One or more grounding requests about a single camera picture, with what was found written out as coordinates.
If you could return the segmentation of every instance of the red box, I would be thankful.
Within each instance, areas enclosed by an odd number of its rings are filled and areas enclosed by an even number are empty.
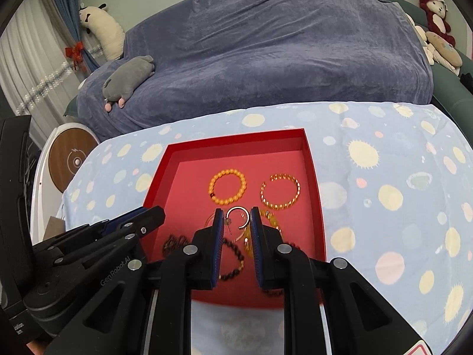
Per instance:
[[[239,205],[248,210],[254,206],[266,209],[260,198],[263,182],[267,183],[264,195],[273,204],[286,203],[295,196],[293,182],[270,182],[271,175],[286,173],[297,178],[299,199],[290,208],[271,211],[285,241],[299,245],[309,257],[325,260],[322,209],[314,164],[304,130],[293,129],[168,145],[144,202],[145,207],[160,205],[166,212],[165,223],[142,239],[150,261],[163,258],[162,245],[170,234],[192,239],[194,232],[204,227],[216,208],[230,207],[217,206],[208,195],[212,177],[222,169],[230,168],[239,170],[247,180],[243,197],[230,206]],[[226,175],[216,182],[215,194],[219,199],[225,199],[235,195],[239,188],[239,179],[235,175]],[[262,218],[262,221],[269,225],[267,219]],[[237,225],[236,222],[230,225],[232,235],[225,226],[224,234],[229,240],[240,235]],[[227,282],[219,281],[213,291],[193,291],[192,298],[238,307],[282,307],[282,297],[269,297],[259,289],[253,260],[244,251],[242,241],[237,245],[245,257],[241,274]],[[234,253],[223,246],[221,273],[237,267]]]

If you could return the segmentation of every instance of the white sheer curtain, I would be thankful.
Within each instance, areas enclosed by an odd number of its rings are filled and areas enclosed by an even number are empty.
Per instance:
[[[43,147],[83,80],[65,57],[41,0],[24,0],[0,37],[0,85],[16,115],[32,116],[30,136]]]

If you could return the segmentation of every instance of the blue polka dot tablecloth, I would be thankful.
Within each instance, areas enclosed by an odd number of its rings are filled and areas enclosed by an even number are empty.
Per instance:
[[[141,130],[93,150],[64,192],[68,229],[143,204],[171,143],[304,128],[327,260],[342,256],[440,354],[473,306],[473,152],[434,106],[305,103]],[[193,354],[283,354],[282,311],[194,302]]]

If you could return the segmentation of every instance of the red and white sticker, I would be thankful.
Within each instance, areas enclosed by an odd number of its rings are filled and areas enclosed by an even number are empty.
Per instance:
[[[432,355],[427,344],[423,340],[419,340],[412,348],[404,355]]]

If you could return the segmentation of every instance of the wooden round panel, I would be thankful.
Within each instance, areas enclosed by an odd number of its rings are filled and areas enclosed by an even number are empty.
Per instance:
[[[49,152],[49,173],[57,189],[64,193],[86,157],[97,145],[93,136],[80,128],[65,130],[54,140]]]

